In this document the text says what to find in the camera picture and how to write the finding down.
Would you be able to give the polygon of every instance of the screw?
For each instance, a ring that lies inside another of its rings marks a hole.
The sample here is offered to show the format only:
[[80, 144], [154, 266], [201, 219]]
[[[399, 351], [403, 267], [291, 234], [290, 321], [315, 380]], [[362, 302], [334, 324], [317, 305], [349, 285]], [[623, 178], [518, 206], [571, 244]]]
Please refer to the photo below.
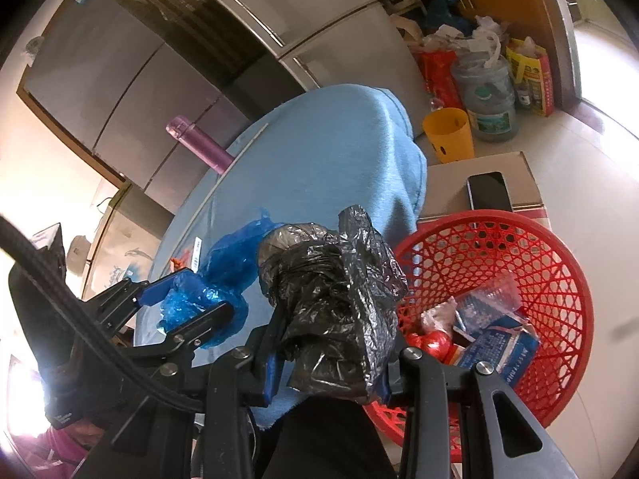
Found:
[[160, 374], [162, 376], [174, 376], [178, 373], [178, 365], [173, 362], [167, 362], [160, 366]]
[[477, 372], [479, 374], [483, 374], [484, 376], [488, 376], [494, 373], [494, 365], [492, 365], [490, 362], [478, 362], [475, 366], [475, 369], [477, 369]]
[[250, 357], [250, 349], [245, 345], [239, 345], [235, 349], [231, 350], [231, 354], [233, 355], [233, 358], [244, 360], [245, 358]]
[[408, 360], [419, 360], [424, 355], [424, 352], [418, 347], [407, 347], [404, 350], [404, 357]]

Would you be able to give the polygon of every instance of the smartphone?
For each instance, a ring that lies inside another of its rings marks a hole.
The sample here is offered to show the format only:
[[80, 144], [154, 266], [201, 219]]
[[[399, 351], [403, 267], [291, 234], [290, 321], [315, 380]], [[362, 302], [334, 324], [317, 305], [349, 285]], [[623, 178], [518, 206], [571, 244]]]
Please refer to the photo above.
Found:
[[469, 176], [466, 180], [470, 208], [512, 212], [504, 175], [499, 171]]

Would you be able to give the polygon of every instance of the blue plastic bag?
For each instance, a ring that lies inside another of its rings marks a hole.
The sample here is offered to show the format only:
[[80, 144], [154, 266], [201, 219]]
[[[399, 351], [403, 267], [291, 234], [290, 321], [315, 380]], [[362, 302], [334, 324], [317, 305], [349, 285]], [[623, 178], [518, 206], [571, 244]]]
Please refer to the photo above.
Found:
[[274, 228], [267, 214], [227, 234], [206, 254], [197, 273], [182, 272], [160, 306], [158, 328], [164, 333], [178, 328], [193, 317], [222, 301], [233, 305], [231, 322], [215, 333], [202, 347], [220, 345], [239, 332], [248, 316], [248, 304], [242, 292], [258, 277], [258, 246]]

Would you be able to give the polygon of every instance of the purple thermos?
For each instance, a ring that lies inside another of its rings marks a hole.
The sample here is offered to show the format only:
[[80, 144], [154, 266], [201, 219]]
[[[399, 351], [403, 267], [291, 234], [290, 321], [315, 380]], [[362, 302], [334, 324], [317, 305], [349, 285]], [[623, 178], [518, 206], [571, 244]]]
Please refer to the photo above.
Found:
[[170, 121], [166, 130], [219, 174], [224, 173], [234, 160], [221, 145], [183, 115]]

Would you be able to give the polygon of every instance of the door handle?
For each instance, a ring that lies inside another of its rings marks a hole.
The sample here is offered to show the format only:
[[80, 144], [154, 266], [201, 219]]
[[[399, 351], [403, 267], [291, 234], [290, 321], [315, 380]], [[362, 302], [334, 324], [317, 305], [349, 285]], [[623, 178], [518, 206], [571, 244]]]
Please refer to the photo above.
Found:
[[260, 27], [262, 27], [264, 29], [264, 31], [271, 37], [271, 39], [273, 41], [276, 42], [277, 46], [280, 47], [285, 47], [286, 43], [284, 41], [282, 41], [282, 38], [280, 38], [277, 33], [275, 32], [275, 30], [273, 30], [272, 28], [270, 28], [266, 23], [264, 23], [262, 20], [260, 20], [257, 16], [257, 14], [255, 14], [255, 12], [253, 12], [252, 10], [250, 10], [250, 7], [247, 6], [246, 4], [242, 3], [242, 1], [240, 0], [233, 0], [236, 4], [238, 4], [240, 7], [242, 7], [242, 9], [244, 9], [247, 14], [253, 18], [253, 20], [260, 25]]
[[306, 73], [306, 75], [309, 76], [309, 79], [311, 81], [313, 81], [314, 85], [317, 86], [317, 88], [321, 88], [320, 82], [315, 79], [315, 76], [312, 74], [312, 72], [309, 70], [308, 66], [306, 66], [306, 63], [304, 61], [302, 61], [300, 58], [298, 58], [297, 56], [293, 57], [293, 62], [298, 65], [298, 67], [304, 71], [304, 73]]

